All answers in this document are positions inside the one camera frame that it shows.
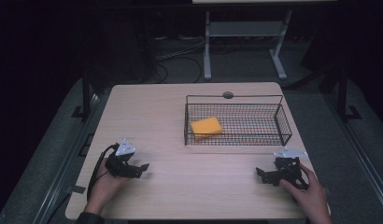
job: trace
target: sponge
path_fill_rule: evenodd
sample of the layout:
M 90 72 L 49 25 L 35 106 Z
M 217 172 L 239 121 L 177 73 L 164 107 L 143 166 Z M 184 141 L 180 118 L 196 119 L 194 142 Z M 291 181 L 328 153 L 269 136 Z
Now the sponge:
M 191 131 L 194 133 L 196 140 L 201 140 L 213 134 L 222 133 L 223 129 L 220 126 L 218 118 L 211 117 L 192 122 Z

